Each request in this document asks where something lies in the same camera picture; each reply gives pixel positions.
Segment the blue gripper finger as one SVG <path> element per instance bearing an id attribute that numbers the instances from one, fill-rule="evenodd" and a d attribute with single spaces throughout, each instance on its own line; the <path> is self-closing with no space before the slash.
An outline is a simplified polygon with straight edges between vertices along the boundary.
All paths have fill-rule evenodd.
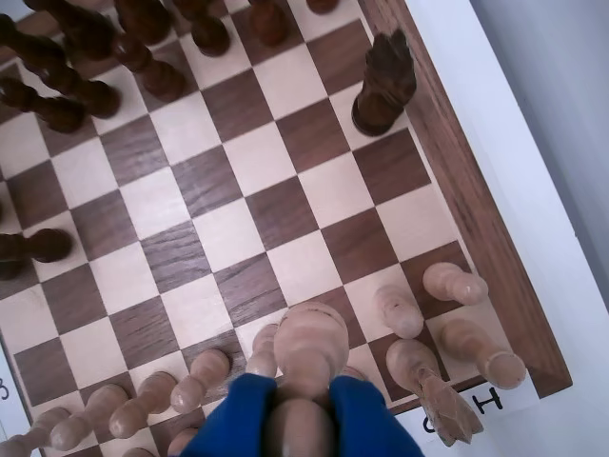
<path id="1" fill-rule="evenodd" d="M 332 381 L 329 393 L 338 426 L 338 456 L 423 456 L 372 383 L 341 375 Z"/>
<path id="2" fill-rule="evenodd" d="M 262 456 L 265 418 L 276 388 L 274 378 L 239 376 L 180 456 Z"/>

